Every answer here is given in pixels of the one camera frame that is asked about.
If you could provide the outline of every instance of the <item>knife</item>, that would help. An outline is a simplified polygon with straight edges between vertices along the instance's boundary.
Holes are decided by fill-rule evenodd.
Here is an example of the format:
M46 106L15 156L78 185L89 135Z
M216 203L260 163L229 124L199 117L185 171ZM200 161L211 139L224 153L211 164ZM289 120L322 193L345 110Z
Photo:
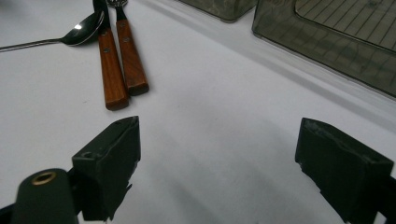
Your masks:
M129 96L122 76L113 32L111 31L107 4L103 0L93 0L92 2L95 11L103 10L105 13L102 25L98 30L98 41L106 108L108 110L122 109L128 106Z

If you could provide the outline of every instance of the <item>spoon bowl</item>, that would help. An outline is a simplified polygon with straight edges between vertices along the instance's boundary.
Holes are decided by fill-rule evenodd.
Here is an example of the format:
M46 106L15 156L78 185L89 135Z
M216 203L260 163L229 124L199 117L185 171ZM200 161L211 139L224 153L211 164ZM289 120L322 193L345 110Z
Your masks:
M95 11L89 17L77 24L69 33L67 33L67 35L62 38L40 40L26 44L2 47L0 48L0 52L56 43L64 43L68 46L82 44L96 32L96 30L102 24L104 17L105 13L103 11Z

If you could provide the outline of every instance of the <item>screw hole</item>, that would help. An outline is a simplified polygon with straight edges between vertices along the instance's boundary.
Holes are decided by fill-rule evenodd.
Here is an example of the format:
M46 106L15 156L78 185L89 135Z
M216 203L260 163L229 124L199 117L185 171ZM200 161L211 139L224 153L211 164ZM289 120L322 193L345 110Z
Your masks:
M35 186L39 185L44 185L49 183L51 180L53 180L56 176L55 172L46 172L40 175L35 176L32 180L32 184Z
M84 152L84 153L81 154L81 156L85 157L85 158L94 158L95 154L93 154L91 152Z

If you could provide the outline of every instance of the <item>wooden handle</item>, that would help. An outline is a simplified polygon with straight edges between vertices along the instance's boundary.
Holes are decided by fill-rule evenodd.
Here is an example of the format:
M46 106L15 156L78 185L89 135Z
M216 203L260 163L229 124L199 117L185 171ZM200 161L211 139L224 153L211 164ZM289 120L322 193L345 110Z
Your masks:
M119 56L111 28L101 30L98 40L106 108L108 110L122 109L128 106L129 96L122 77Z
M119 35L125 83L129 94L139 95L149 91L149 84L134 44L134 37L128 20L117 21L117 33Z

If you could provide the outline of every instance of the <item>cutlery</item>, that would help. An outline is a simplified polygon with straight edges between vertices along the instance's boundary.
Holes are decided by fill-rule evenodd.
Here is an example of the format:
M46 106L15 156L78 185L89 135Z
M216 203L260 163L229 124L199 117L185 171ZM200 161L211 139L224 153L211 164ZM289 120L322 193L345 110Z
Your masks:
M122 10L127 2L127 0L107 0L107 3L117 11L117 33L127 90L130 95L139 95L149 91L149 84L134 43L131 27Z
M119 56L111 31L107 4L104 0L93 0L94 10L103 10L105 17L98 30L99 50L105 103L108 110L118 110L129 105L129 96L122 76Z
M46 39L35 42L30 42L26 44L19 44L13 46L7 46L0 48L0 52L14 50L14 49L24 49L29 47L35 47L47 44L64 43L68 46L75 46L82 44L88 40L99 28L104 19L105 13L102 10L97 10L92 13L85 20L77 24L67 35L58 39Z

